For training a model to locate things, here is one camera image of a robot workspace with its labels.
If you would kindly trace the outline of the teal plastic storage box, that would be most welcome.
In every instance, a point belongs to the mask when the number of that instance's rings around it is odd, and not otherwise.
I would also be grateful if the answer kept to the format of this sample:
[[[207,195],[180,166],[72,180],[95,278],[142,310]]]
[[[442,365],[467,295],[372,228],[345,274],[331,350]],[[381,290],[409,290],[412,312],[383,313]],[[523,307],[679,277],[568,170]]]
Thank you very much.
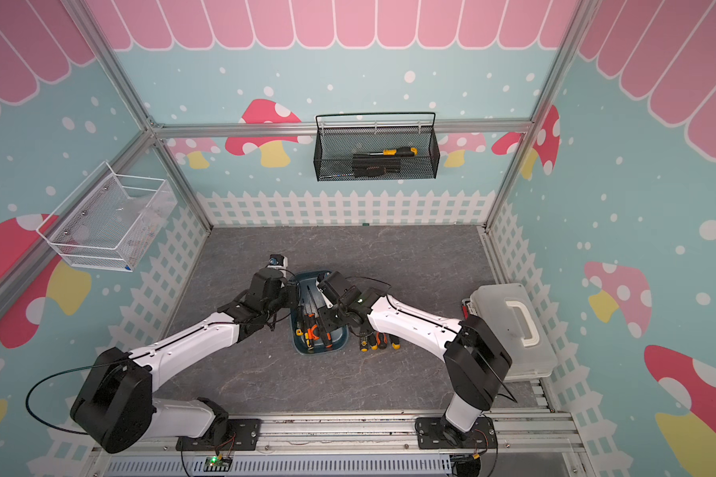
[[[339,351],[348,342],[348,328],[346,326],[327,332],[318,317],[318,308],[324,306],[325,302],[316,288],[316,282],[320,274],[328,272],[327,270],[320,270],[301,273],[296,276],[298,298],[296,298],[296,306],[290,310],[290,327],[292,328],[292,343],[294,343],[294,348],[300,355],[317,355]],[[308,322],[318,325],[322,342],[322,345],[317,346],[313,352],[306,349],[304,336],[302,336],[302,328]]]

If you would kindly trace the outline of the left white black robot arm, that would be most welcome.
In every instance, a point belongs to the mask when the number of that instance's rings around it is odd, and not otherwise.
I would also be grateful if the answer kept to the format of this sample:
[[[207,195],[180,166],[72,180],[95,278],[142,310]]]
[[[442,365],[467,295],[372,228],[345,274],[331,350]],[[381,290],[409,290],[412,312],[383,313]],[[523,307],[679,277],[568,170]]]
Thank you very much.
[[[248,289],[198,324],[128,352],[113,347],[100,353],[85,367],[88,375],[70,410],[77,432],[108,453],[157,437],[177,437],[215,451],[232,443],[237,433],[214,401],[157,399],[154,394],[203,359],[274,327],[278,312],[298,297],[289,274],[286,258],[274,254]]]

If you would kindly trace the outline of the black red screwdriver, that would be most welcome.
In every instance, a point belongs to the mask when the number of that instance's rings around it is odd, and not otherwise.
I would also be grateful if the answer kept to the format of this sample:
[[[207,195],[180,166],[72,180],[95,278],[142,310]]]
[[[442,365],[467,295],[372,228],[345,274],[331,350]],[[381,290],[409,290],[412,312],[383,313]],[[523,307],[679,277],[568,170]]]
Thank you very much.
[[[390,340],[386,333],[377,332],[376,333],[376,342],[377,342],[377,348],[379,350],[384,350],[388,347]]]

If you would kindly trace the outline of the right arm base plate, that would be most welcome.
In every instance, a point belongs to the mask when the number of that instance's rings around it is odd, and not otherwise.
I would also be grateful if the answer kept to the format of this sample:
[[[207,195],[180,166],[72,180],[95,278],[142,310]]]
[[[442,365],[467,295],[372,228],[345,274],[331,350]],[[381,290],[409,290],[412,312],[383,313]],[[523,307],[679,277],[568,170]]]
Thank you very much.
[[[460,431],[443,417],[418,417],[415,432],[421,449],[496,449],[498,441],[489,417],[479,417],[469,431]]]

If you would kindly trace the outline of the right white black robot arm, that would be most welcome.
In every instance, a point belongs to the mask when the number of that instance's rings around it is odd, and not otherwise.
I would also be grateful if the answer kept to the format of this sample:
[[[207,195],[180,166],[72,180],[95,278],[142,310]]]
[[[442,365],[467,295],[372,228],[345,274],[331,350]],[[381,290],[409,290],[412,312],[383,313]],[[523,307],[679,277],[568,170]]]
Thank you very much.
[[[478,315],[463,320],[437,316],[401,302],[376,288],[361,290],[337,271],[316,282],[324,306],[317,316],[329,325],[347,326],[368,347],[383,337],[405,340],[446,365],[453,397],[442,418],[445,430],[465,436],[489,411],[513,364],[496,334]]]

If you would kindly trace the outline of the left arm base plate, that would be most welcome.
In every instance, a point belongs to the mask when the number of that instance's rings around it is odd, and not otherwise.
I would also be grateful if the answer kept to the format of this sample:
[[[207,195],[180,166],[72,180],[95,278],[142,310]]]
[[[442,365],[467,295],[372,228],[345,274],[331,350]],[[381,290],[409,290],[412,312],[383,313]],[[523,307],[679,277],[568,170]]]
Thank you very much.
[[[261,435],[260,419],[220,419],[200,437],[179,437],[180,451],[254,451]]]

